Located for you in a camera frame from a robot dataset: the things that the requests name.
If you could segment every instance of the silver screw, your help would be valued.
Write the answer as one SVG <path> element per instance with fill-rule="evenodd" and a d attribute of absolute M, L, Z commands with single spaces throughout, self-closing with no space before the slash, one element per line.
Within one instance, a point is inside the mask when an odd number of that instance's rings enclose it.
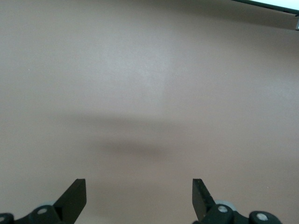
<path fill-rule="evenodd" d="M 256 217 L 261 221 L 268 221 L 268 217 L 263 213 L 257 213 Z"/>
<path fill-rule="evenodd" d="M 46 213 L 46 212 L 47 212 L 47 209 L 40 209 L 40 210 L 37 212 L 37 214 L 38 214 L 38 215 L 41 215 L 41 214 Z"/>
<path fill-rule="evenodd" d="M 228 209 L 226 207 L 224 207 L 223 205 L 219 206 L 218 207 L 218 210 L 222 213 L 227 213 L 228 212 Z"/>

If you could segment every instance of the beige surface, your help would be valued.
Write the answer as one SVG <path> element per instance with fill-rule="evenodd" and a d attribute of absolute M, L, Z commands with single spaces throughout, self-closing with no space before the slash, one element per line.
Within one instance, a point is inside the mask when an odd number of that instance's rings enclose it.
<path fill-rule="evenodd" d="M 78 224 L 190 224 L 192 178 L 298 213 L 294 16 L 229 0 L 0 3 L 0 211 L 86 178 Z"/>

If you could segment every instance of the table surface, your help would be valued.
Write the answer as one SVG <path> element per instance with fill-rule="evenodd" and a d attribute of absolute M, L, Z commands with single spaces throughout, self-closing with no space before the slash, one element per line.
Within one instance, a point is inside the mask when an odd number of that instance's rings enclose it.
<path fill-rule="evenodd" d="M 0 211 L 85 178 L 77 222 L 190 224 L 192 179 L 299 220 L 299 32 L 234 1 L 0 3 Z"/>

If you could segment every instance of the black robotic arm part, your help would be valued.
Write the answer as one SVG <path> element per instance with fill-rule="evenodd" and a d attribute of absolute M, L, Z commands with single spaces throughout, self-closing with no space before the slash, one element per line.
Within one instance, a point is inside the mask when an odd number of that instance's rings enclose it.
<path fill-rule="evenodd" d="M 40 206 L 17 220 L 11 213 L 2 213 L 0 224 L 74 224 L 85 205 L 85 179 L 77 179 L 53 205 Z"/>
<path fill-rule="evenodd" d="M 201 179 L 193 179 L 192 203 L 198 219 L 193 224 L 281 224 L 265 211 L 253 211 L 246 218 L 224 204 L 216 204 Z"/>

